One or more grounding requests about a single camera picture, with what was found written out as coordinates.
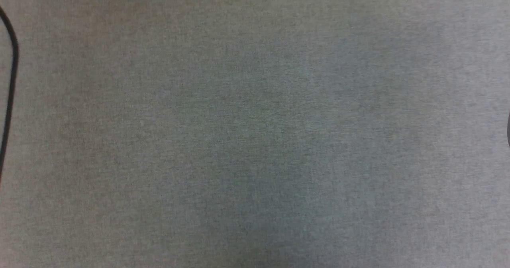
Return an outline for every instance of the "textured fabric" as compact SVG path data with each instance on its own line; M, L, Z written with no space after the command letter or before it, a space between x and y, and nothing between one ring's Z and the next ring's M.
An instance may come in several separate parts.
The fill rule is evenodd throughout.
M0 267L510 266L510 0L0 5Z

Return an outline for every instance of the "black cable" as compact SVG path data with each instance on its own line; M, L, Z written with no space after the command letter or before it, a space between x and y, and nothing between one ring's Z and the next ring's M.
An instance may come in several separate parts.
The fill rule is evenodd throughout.
M2 183L2 171L4 170L4 159L7 151L7 139L9 138L9 129L11 128L12 105L14 102L14 90L16 87L16 74L18 73L18 59L20 58L20 48L18 47L18 40L14 33L14 28L11 21L5 14L2 7L0 7L0 18L4 22L7 33L11 39L12 45L12 66L11 66L11 80L9 81L9 94L7 97L7 108L5 110L4 120L4 134L2 135L2 146L0 148L0 183Z
M508 145L510 146L510 114L508 115L508 124L506 125L506 137L508 138Z

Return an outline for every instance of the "black wire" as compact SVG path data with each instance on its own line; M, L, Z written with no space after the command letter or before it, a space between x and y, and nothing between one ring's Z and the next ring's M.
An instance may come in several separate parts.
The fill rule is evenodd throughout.
M508 115L508 124L506 125L506 137L508 138L508 145L510 146L510 114Z
M11 80L9 80L9 94L7 97L7 109L5 110L4 134L2 135L2 146L0 148L0 183L2 183L2 171L4 170L5 153L7 151L7 139L9 138L9 129L11 128L12 105L14 102L14 90L16 87L16 74L18 73L20 48L18 47L18 40L16 39L16 34L14 33L11 21L9 21L9 18L2 7L0 7L0 18L4 22L5 28L7 28L7 33L9 34L12 45Z

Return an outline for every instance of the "gray fabric surface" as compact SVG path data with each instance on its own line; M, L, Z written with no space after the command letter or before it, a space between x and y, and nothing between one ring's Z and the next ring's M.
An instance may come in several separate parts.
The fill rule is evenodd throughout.
M510 0L0 5L0 267L510 266Z

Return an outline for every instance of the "gray carpet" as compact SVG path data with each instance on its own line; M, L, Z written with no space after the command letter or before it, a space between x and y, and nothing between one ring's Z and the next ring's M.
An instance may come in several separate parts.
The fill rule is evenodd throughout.
M510 266L510 0L0 5L0 267Z

